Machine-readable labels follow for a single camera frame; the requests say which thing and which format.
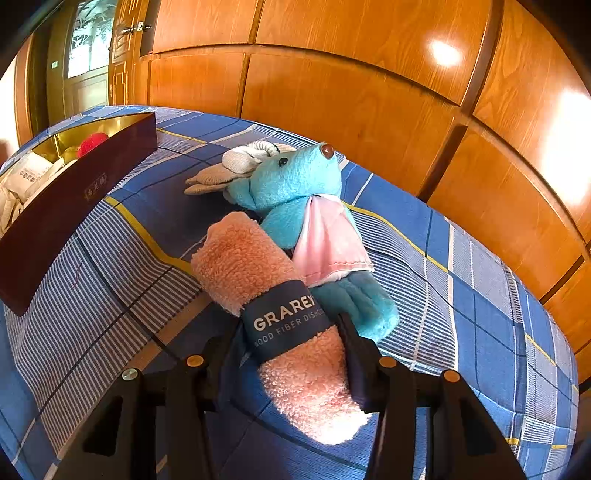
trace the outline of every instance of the red object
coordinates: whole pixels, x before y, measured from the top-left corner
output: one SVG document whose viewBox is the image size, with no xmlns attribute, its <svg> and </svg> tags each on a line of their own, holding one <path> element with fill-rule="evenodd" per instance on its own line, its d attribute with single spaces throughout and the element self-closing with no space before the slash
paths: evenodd
<svg viewBox="0 0 591 480">
<path fill-rule="evenodd" d="M 109 135 L 104 134 L 103 132 L 97 132 L 95 134 L 92 134 L 80 144 L 80 148 L 78 148 L 78 158 L 86 155 L 89 151 L 91 151 L 95 147 L 98 147 L 108 138 Z"/>
</svg>

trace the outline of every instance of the plush mouse ear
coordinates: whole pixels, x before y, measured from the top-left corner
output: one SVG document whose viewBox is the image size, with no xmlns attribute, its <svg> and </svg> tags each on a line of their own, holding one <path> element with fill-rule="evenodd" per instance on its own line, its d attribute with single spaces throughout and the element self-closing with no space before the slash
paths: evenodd
<svg viewBox="0 0 591 480">
<path fill-rule="evenodd" d="M 251 179 L 232 180 L 225 192 L 227 196 L 241 207 L 256 210 L 256 204 L 251 195 Z"/>
</svg>

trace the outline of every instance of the towel label band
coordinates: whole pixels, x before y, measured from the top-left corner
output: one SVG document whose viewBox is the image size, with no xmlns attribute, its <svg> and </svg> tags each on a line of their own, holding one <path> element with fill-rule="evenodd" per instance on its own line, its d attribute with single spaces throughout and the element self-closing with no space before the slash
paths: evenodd
<svg viewBox="0 0 591 480">
<path fill-rule="evenodd" d="M 289 280 L 251 300 L 242 311 L 248 345 L 259 364 L 310 340 L 332 325 L 300 280 Z"/>
</svg>

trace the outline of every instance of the screw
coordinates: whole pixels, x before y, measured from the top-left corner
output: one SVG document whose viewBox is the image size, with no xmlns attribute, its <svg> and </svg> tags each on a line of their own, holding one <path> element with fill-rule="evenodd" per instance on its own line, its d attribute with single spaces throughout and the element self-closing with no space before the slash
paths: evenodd
<svg viewBox="0 0 591 480">
<path fill-rule="evenodd" d="M 188 367 L 200 367 L 205 360 L 201 355 L 191 355 L 187 358 Z"/>
<path fill-rule="evenodd" d="M 460 381 L 460 374 L 455 370 L 446 370 L 443 374 L 443 378 L 445 378 L 448 382 L 455 383 Z"/>
<path fill-rule="evenodd" d="M 394 368 L 398 362 L 391 356 L 383 356 L 379 359 L 379 364 L 384 368 Z"/>
<path fill-rule="evenodd" d="M 134 380 L 138 378 L 138 371 L 135 368 L 128 368 L 121 374 L 121 378 L 125 381 Z"/>
</svg>

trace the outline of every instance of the rolled towel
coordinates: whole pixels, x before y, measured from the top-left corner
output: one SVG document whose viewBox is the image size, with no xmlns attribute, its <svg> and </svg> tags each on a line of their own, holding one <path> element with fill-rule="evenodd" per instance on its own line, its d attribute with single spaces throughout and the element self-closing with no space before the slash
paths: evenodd
<svg viewBox="0 0 591 480">
<path fill-rule="evenodd" d="M 208 229 L 191 266 L 211 298 L 235 316 L 270 289 L 301 280 L 285 253 L 242 212 Z M 279 412 L 318 442 L 342 443 L 368 421 L 351 399 L 345 349 L 335 325 L 264 361 L 258 371 Z"/>
</svg>

